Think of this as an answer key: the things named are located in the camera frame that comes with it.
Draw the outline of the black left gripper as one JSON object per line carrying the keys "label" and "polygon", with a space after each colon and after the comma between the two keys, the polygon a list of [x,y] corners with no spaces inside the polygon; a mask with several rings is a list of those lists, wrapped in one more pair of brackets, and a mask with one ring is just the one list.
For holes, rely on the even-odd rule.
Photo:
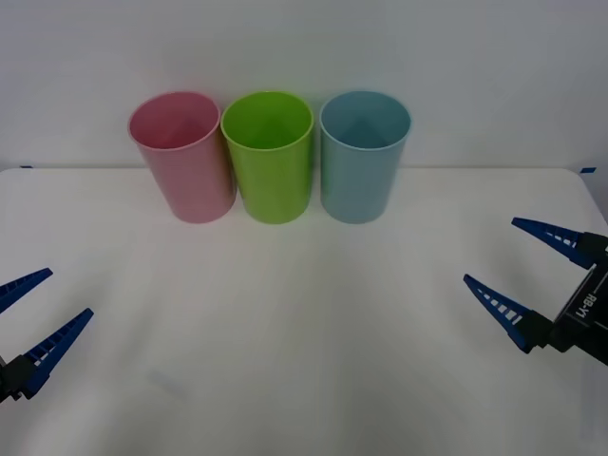
{"label": "black left gripper", "polygon": [[[45,268],[1,285],[0,313],[52,275],[53,272]],[[1,402],[35,396],[93,315],[91,309],[84,309],[31,350],[10,362],[1,359]]]}

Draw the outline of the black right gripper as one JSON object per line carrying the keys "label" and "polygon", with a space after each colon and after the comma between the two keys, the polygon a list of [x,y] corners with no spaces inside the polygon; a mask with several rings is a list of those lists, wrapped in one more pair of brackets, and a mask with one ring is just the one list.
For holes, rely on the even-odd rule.
{"label": "black right gripper", "polygon": [[511,224],[587,270],[554,322],[471,275],[464,275],[465,285],[522,352],[547,344],[558,352],[578,348],[607,365],[607,236],[528,218]]}

